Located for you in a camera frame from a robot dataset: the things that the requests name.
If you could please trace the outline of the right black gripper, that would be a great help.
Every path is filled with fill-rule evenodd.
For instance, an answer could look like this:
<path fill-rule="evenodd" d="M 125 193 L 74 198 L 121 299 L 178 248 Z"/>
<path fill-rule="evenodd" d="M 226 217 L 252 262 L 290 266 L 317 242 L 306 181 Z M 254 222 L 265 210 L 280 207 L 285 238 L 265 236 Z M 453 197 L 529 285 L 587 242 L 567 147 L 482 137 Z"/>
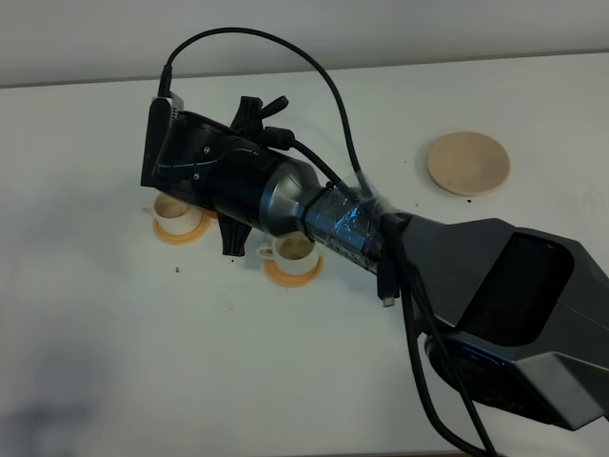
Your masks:
<path fill-rule="evenodd" d="M 267 105 L 242 96 L 227 127 L 183 109 L 168 119 L 151 107 L 140 185 L 218 212 L 224 256 L 244 256 L 252 228 L 258 229 L 266 182 L 263 121 L 286 109 L 278 97 Z"/>

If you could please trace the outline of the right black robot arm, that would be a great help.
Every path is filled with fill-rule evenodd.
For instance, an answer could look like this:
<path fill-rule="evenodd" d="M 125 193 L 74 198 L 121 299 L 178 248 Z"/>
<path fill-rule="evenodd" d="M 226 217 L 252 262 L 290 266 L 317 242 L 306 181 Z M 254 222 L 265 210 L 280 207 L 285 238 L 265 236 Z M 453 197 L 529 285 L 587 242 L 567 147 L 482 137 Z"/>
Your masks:
<path fill-rule="evenodd" d="M 433 310 L 415 328 L 444 381 L 454 365 L 475 402 L 570 430 L 607 416 L 608 279 L 579 242 L 499 219 L 435 222 L 364 181 L 321 184 L 287 155 L 293 134 L 262 124 L 285 105 L 246 97 L 224 126 L 154 98 L 142 185 L 215 212 L 226 255 L 243 255 L 252 229 L 301 233 L 373 272 L 382 298 L 397 295 L 404 259 L 417 303 Z"/>

